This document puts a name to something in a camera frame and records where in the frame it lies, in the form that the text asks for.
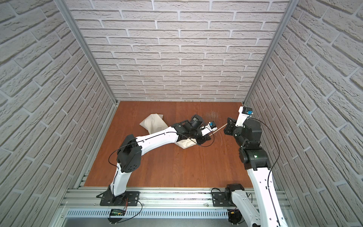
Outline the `cream cloth drawstring bag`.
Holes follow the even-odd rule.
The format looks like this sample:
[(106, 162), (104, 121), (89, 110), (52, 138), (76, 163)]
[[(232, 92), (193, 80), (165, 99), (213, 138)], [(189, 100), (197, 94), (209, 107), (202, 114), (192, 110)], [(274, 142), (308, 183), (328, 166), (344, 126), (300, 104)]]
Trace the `cream cloth drawstring bag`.
[[(157, 113), (150, 114), (140, 123), (140, 126), (145, 128), (149, 134), (153, 134), (168, 128), (168, 125), (163, 120), (163, 115)], [(195, 145), (195, 143), (193, 143), (191, 140), (182, 140), (180, 142), (176, 142), (175, 144), (183, 149)]]

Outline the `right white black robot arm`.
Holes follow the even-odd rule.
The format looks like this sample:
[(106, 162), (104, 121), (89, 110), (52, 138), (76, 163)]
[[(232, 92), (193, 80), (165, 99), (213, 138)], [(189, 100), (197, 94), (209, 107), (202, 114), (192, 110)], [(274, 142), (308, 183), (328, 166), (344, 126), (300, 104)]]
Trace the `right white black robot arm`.
[(260, 122), (246, 119), (240, 124), (228, 118), (224, 133), (233, 136), (239, 146), (239, 157), (252, 182), (258, 206), (254, 207), (240, 184), (227, 186), (227, 199), (236, 206), (249, 227), (286, 227), (273, 184), (272, 165), (261, 147)]

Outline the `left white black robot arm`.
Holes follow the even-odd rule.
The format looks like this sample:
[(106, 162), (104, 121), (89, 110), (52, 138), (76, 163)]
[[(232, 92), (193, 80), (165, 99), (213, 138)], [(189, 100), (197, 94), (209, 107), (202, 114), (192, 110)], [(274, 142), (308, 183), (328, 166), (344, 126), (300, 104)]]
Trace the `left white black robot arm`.
[(140, 137), (128, 135), (115, 151), (117, 164), (110, 184), (112, 196), (121, 196), (126, 192), (131, 173), (140, 166), (142, 156), (149, 151), (179, 141), (190, 141), (201, 146), (211, 140), (209, 134), (215, 130), (217, 130), (215, 122), (204, 123), (204, 120), (196, 114), (190, 120), (173, 124), (160, 132)]

